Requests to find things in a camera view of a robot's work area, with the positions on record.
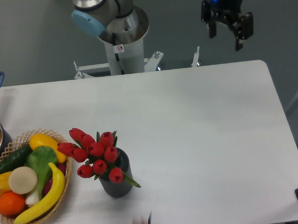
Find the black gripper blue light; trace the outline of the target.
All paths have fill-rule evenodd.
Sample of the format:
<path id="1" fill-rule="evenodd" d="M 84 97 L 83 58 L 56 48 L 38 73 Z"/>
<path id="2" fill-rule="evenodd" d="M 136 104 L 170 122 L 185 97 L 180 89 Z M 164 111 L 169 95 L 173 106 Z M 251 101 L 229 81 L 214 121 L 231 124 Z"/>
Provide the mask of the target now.
<path id="1" fill-rule="evenodd" d="M 217 35 L 218 12 L 230 11 L 237 14 L 232 15 L 229 20 L 230 30 L 235 36 L 235 50 L 243 48 L 244 41 L 254 34 L 254 15 L 252 12 L 239 14 L 243 0 L 203 0 L 201 2 L 201 21 L 208 26 L 209 38 Z"/>

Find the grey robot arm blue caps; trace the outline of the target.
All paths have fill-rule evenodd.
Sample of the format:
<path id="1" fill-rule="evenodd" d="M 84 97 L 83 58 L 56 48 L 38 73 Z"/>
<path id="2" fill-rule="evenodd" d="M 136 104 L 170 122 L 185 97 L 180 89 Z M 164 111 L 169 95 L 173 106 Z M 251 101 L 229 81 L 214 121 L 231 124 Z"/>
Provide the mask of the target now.
<path id="1" fill-rule="evenodd" d="M 127 45 L 142 39 L 149 29 L 146 13 L 133 0 L 72 0 L 71 18 L 81 30 L 99 37 L 112 46 Z M 217 34 L 217 23 L 226 25 L 236 40 L 235 49 L 253 35 L 253 14 L 241 12 L 242 0 L 203 0 L 201 20 L 209 29 L 209 37 Z"/>

